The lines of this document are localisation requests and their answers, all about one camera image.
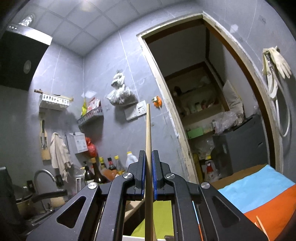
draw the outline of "green box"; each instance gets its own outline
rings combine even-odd
[[[195,137],[199,137],[202,135],[203,135],[202,127],[199,127],[187,132],[188,139],[193,139]]]

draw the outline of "triangular cutout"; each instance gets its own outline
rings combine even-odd
[[[239,222],[239,217],[236,216],[218,197],[212,197],[214,206],[218,213],[220,222],[224,228],[228,228]]]
[[[85,200],[86,197],[84,196],[78,198],[70,207],[68,207],[60,216],[58,216],[57,222],[70,229],[74,228]]]

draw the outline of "silver screw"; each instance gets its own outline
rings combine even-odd
[[[168,173],[167,175],[165,175],[165,177],[166,177],[167,179],[174,179],[174,178],[175,178],[175,174],[173,174],[173,173]]]
[[[202,184],[200,184],[200,185],[201,185],[201,187],[204,188],[204,189],[208,189],[208,188],[210,188],[210,184],[209,184],[209,183],[206,183],[206,182],[204,182],[204,183],[202,183]]]
[[[95,189],[97,186],[98,186],[98,184],[97,184],[97,183],[94,183],[94,182],[91,182],[91,183],[89,183],[89,184],[87,185],[87,187],[88,187],[89,189]]]
[[[130,179],[132,177],[133,177],[133,175],[130,172],[123,174],[123,178],[125,178],[125,179]]]

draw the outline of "tiled ceiling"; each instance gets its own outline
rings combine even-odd
[[[33,13],[30,27],[85,56],[127,23],[164,6],[184,0],[31,0],[13,19]]]

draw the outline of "white plastic jug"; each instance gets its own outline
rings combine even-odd
[[[126,159],[126,171],[128,170],[128,166],[132,163],[135,163],[138,161],[138,158],[134,156],[131,151],[127,152],[127,159]]]

